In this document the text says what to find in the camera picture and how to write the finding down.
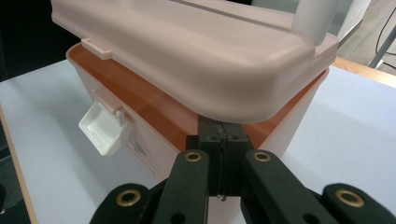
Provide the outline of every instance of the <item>floor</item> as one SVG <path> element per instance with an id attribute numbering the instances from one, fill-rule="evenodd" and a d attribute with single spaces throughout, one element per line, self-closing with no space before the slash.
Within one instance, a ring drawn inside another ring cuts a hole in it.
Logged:
<path id="1" fill-rule="evenodd" d="M 363 16 L 361 27 L 341 46 L 337 52 L 337 56 L 355 63 L 367 65 L 375 56 L 375 45 L 381 29 L 395 8 L 395 0 L 372 0 Z M 395 25 L 396 11 L 383 31 L 378 48 L 382 46 L 382 43 Z M 396 41 L 390 46 L 388 52 L 396 53 Z M 383 60 L 396 67 L 395 55 L 386 54 Z M 382 64 L 378 67 L 378 70 L 396 76 L 396 69 L 388 65 Z"/>

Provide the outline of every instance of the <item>white latch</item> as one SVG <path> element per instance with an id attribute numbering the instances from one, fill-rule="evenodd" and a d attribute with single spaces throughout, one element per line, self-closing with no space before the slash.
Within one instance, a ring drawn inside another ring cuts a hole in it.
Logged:
<path id="1" fill-rule="evenodd" d="M 104 89 L 93 92 L 94 103 L 82 120 L 79 128 L 87 135 L 102 156 L 113 155 L 127 140 L 133 129 L 132 122 L 126 117 L 121 106 L 114 106 L 114 101 L 100 102 L 106 97 Z"/>

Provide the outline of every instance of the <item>white lid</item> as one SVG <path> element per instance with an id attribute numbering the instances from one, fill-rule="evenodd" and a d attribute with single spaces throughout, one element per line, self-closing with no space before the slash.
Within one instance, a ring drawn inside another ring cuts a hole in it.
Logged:
<path id="1" fill-rule="evenodd" d="M 338 41 L 316 48 L 290 30 L 292 14 L 225 1 L 51 2 L 53 20 L 89 50 L 229 122 L 271 118 L 332 63 Z"/>

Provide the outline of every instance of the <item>box handle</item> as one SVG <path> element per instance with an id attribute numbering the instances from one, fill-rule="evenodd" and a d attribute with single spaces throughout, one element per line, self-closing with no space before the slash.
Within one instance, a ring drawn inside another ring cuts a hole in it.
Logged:
<path id="1" fill-rule="evenodd" d="M 104 50 L 94 43 L 89 38 L 81 39 L 82 47 L 92 52 L 102 60 L 111 59 L 111 50 Z"/>
<path id="2" fill-rule="evenodd" d="M 119 150 L 128 136 L 131 135 L 133 124 L 126 116 L 123 107 L 112 103 L 117 102 L 117 100 L 110 100 L 115 96 L 109 92 L 108 96 L 105 97 L 101 95 L 101 93 L 105 93 L 101 89 L 94 92 L 93 105 L 78 126 L 102 156 L 111 156 Z"/>

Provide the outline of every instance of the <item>metal pole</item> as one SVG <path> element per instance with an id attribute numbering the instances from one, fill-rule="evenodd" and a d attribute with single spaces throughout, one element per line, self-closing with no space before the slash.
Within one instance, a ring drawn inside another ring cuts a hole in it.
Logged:
<path id="1" fill-rule="evenodd" d="M 384 57 L 384 54 L 389 49 L 390 45 L 396 38 L 396 25 L 393 27 L 393 30 L 388 35 L 387 39 L 385 40 L 384 44 L 379 49 L 378 53 L 374 56 L 373 60 L 369 63 L 369 67 L 376 68 L 379 61 Z"/>

